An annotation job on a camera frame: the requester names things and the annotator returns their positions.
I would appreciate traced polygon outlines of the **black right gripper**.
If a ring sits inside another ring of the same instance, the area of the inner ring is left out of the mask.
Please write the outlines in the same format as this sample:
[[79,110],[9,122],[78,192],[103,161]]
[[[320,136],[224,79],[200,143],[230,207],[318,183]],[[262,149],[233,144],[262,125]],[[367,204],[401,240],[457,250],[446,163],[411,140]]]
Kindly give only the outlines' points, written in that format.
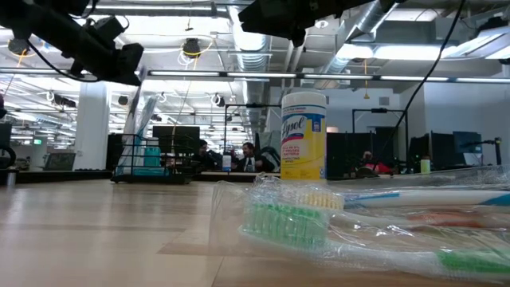
[[[243,22],[244,32],[291,39],[297,48],[304,44],[306,29],[314,26],[316,20],[342,14],[343,0],[296,0],[292,21],[288,12],[288,0],[255,0],[238,18]],[[287,26],[281,25],[290,22],[291,33]]]

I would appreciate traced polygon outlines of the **orange toothbrush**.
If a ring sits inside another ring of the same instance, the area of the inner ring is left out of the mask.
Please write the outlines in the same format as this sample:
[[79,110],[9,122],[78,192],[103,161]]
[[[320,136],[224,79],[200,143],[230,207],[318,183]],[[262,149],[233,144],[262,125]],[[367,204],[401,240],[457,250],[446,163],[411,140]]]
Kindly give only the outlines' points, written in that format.
[[510,214],[480,214],[459,212],[426,212],[398,217],[371,217],[343,212],[342,217],[353,222],[363,222],[372,226],[444,226],[478,229],[510,228]]

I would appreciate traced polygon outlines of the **white pillar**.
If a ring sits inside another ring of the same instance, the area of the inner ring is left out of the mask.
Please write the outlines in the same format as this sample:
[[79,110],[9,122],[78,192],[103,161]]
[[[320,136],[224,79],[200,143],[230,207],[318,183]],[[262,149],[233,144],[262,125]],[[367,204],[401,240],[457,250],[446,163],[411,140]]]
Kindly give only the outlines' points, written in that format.
[[108,149],[111,95],[103,82],[80,85],[76,116],[74,170],[103,170]]

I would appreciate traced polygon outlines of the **black cabinet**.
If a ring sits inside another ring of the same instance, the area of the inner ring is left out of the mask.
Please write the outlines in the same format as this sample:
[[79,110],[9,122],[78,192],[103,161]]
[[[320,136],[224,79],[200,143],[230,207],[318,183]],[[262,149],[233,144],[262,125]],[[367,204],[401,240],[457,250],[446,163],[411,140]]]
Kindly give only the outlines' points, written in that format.
[[124,163],[118,167],[122,158],[124,149],[128,147],[128,143],[133,140],[132,136],[124,134],[112,133],[108,136],[107,157],[105,168],[109,171],[114,171],[117,175],[124,173]]

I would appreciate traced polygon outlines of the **black computer monitor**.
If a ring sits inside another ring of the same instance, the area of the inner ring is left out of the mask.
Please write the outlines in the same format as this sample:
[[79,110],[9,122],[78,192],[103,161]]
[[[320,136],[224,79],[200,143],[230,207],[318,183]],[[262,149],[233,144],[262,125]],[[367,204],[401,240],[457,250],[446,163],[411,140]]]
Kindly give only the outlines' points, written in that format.
[[200,128],[156,125],[152,135],[159,140],[162,153],[192,154],[200,147]]

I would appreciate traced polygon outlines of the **rig overhead light bar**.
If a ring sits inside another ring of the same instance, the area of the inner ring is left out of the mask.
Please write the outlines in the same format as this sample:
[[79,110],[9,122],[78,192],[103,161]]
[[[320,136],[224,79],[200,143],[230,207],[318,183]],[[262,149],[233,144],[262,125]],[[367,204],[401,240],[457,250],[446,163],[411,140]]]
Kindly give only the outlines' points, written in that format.
[[[224,72],[196,70],[149,70],[149,78],[155,79],[242,79],[247,80],[326,80],[326,81],[393,81],[421,82],[424,77],[365,75],[365,74],[319,74],[319,73],[257,73],[257,72]],[[492,84],[510,85],[510,78],[496,77],[428,77],[427,82],[454,84]]]

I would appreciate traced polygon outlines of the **yellow Lysol wipes canister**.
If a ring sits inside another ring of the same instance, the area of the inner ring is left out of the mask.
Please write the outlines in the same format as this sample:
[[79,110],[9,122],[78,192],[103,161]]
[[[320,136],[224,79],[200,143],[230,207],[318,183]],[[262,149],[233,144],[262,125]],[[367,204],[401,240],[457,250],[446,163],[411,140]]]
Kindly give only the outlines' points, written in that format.
[[327,103],[317,92],[294,92],[281,103],[280,176],[287,180],[325,180]]

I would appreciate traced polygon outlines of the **person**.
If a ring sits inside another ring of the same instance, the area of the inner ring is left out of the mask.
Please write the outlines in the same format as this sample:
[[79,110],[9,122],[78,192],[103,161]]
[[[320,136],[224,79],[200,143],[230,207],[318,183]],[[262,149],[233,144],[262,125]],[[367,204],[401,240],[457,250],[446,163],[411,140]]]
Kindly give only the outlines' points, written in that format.
[[255,147],[252,143],[246,142],[242,145],[243,158],[234,164],[233,170],[236,172],[271,172],[274,164],[262,155],[255,153]]
[[205,140],[199,140],[198,152],[192,156],[192,160],[197,172],[217,171],[219,169],[218,162],[208,152],[208,143]]
[[363,153],[359,166],[356,168],[355,176],[357,179],[374,178],[379,175],[393,175],[394,170],[384,163],[376,163],[374,156],[370,151]]

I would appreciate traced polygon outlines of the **dark desk monitor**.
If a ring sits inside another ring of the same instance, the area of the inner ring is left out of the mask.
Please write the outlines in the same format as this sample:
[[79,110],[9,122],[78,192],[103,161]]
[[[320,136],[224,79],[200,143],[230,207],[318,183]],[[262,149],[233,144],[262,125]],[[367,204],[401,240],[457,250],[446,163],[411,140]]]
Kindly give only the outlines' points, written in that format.
[[435,167],[454,165],[456,153],[452,134],[433,132],[410,140],[409,156],[411,161],[417,162],[423,157],[429,157]]
[[462,154],[465,164],[480,166],[482,164],[483,148],[481,134],[477,132],[453,132],[455,152]]

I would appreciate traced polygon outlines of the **black background rig frame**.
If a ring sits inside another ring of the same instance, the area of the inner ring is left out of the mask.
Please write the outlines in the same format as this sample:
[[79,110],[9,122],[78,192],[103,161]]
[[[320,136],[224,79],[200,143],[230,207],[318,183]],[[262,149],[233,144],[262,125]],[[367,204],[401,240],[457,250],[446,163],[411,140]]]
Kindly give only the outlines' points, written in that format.
[[371,114],[385,114],[385,113],[391,113],[394,116],[397,116],[398,121],[394,125],[394,127],[391,130],[390,135],[386,139],[386,142],[383,145],[382,152],[386,150],[386,148],[389,146],[389,144],[394,140],[394,136],[396,135],[397,131],[399,130],[399,127],[401,124],[404,124],[404,137],[405,137],[405,156],[408,156],[409,151],[409,113],[405,109],[388,109],[388,108],[354,108],[351,110],[351,133],[355,134],[355,127],[357,119],[355,118],[355,114],[357,112],[369,112]]
[[266,159],[268,159],[271,163],[274,164],[274,169],[271,172],[278,173],[281,169],[281,144],[280,144],[280,132],[279,131],[272,131],[272,132],[250,132],[245,130],[245,134],[247,136],[251,136],[251,140],[245,140],[241,144],[241,157],[236,157],[235,150],[227,151],[226,149],[226,141],[228,140],[226,136],[226,128],[227,124],[229,122],[229,118],[231,116],[239,115],[240,117],[243,116],[242,112],[238,112],[238,109],[241,109],[245,112],[254,112],[256,120],[260,120],[262,116],[266,116],[268,112],[271,111],[271,108],[280,108],[280,105],[274,105],[274,104],[258,104],[258,103],[251,103],[251,104],[227,104],[225,107],[225,123],[224,123],[224,155],[231,155],[232,156],[232,172],[236,172],[233,170],[234,164],[237,163],[240,159],[242,159],[243,151],[242,151],[242,145],[246,142],[250,142],[255,147],[255,153],[258,155],[264,156]]

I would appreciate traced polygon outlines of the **black table frame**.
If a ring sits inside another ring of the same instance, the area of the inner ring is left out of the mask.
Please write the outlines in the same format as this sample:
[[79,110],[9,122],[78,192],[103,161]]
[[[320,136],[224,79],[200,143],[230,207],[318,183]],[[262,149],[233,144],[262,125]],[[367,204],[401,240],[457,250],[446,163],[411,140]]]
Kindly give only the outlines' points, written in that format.
[[[0,170],[0,186],[6,185],[6,171]],[[110,171],[19,171],[16,184],[55,183],[109,179],[114,183],[163,183],[188,184],[192,181],[252,183],[258,173],[204,171],[196,175],[175,174],[169,176],[113,175]]]

